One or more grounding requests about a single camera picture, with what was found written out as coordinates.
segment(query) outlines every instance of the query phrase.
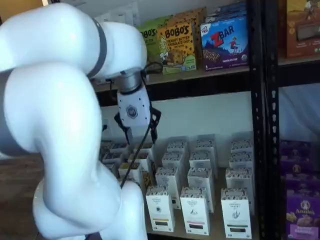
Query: cartoon illustration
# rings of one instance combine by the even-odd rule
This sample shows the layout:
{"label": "cartoon illustration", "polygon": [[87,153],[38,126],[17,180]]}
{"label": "cartoon illustration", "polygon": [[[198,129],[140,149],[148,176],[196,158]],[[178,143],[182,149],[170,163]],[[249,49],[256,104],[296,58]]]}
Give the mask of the cartoon illustration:
{"label": "cartoon illustration", "polygon": [[232,38],[232,41],[229,42],[229,44],[231,45],[230,48],[233,49],[233,54],[237,54],[237,49],[238,49],[237,45],[239,45],[236,43],[236,40],[237,40],[237,38],[234,36]]}
{"label": "cartoon illustration", "polygon": [[159,37],[159,48],[160,48],[161,62],[162,62],[162,64],[166,65],[169,50],[167,48],[167,41],[166,41],[165,37],[162,35]]}

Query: green snack box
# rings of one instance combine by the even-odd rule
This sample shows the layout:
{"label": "green snack box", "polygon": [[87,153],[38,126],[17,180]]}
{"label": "green snack box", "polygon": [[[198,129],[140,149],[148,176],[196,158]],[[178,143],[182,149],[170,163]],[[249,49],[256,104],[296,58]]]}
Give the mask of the green snack box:
{"label": "green snack box", "polygon": [[145,41],[147,49],[147,63],[157,62],[161,64],[160,49],[157,41],[158,28],[167,24],[167,21],[172,17],[162,16],[153,20],[146,21],[143,25],[138,26],[137,29],[141,32]]}

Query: white wall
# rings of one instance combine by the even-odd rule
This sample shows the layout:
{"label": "white wall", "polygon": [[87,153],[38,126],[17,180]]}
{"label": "white wall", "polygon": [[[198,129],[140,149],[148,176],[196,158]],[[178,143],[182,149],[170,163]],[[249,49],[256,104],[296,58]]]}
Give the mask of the white wall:
{"label": "white wall", "polygon": [[[157,128],[160,150],[163,151],[166,139],[170,137],[216,134],[221,167],[228,165],[231,135],[253,129],[250,92],[156,101],[152,105],[162,112]],[[112,133],[112,136],[103,135],[102,139],[125,140],[124,133],[114,121],[118,107],[103,107],[101,110],[102,117],[109,120]],[[136,140],[140,140],[145,131],[145,127],[135,128],[132,133]]]}

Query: annie's logo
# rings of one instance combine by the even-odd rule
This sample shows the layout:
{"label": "annie's logo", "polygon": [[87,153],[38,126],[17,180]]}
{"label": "annie's logo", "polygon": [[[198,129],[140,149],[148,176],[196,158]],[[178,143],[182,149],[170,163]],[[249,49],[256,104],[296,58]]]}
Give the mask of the annie's logo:
{"label": "annie's logo", "polygon": [[303,200],[300,204],[300,207],[301,209],[297,209],[295,212],[297,214],[311,214],[311,215],[314,215],[315,212],[313,210],[309,210],[311,205],[310,205],[310,202],[307,201],[307,200]]}

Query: purple snack box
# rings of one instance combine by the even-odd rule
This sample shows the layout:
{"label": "purple snack box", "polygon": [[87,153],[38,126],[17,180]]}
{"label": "purple snack box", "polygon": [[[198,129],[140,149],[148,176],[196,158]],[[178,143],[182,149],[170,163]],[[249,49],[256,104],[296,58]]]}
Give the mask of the purple snack box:
{"label": "purple snack box", "polygon": [[318,240],[320,227],[320,193],[311,190],[286,192],[286,238]]}
{"label": "purple snack box", "polygon": [[305,157],[288,157],[282,156],[280,160],[281,173],[284,174],[300,174],[313,173],[314,164],[310,158]]}
{"label": "purple snack box", "polygon": [[280,156],[310,158],[311,143],[306,141],[289,141],[280,142]]}
{"label": "purple snack box", "polygon": [[285,187],[286,189],[294,190],[313,189],[320,191],[320,175],[308,173],[287,173],[285,175]]}

